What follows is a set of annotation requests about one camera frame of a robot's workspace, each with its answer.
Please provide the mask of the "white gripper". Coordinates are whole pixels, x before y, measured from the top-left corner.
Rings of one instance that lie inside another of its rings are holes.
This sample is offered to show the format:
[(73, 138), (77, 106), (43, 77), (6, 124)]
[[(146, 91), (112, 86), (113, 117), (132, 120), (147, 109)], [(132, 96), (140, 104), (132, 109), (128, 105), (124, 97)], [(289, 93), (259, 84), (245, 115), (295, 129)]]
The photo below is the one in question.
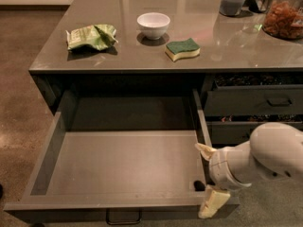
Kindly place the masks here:
[(200, 206), (198, 217), (213, 218), (230, 199), (231, 194), (228, 190), (239, 190), (251, 184), (240, 182), (232, 173), (228, 162), (228, 154), (231, 152), (229, 148), (215, 150), (201, 143), (196, 143), (195, 148), (205, 160), (209, 161), (209, 176), (219, 187), (208, 185), (205, 188), (205, 198)]

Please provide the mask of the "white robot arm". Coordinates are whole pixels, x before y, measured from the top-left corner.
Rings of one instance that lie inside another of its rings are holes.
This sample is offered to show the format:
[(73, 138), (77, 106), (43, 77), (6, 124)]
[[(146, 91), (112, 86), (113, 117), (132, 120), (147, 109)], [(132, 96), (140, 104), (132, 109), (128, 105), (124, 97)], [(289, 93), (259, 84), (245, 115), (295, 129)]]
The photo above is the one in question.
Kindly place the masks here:
[(198, 143), (196, 149), (208, 162), (213, 182), (205, 188), (200, 218), (215, 216), (233, 191), (252, 183), (281, 178), (303, 181), (303, 132), (286, 124), (262, 124), (248, 141), (235, 147), (214, 149)]

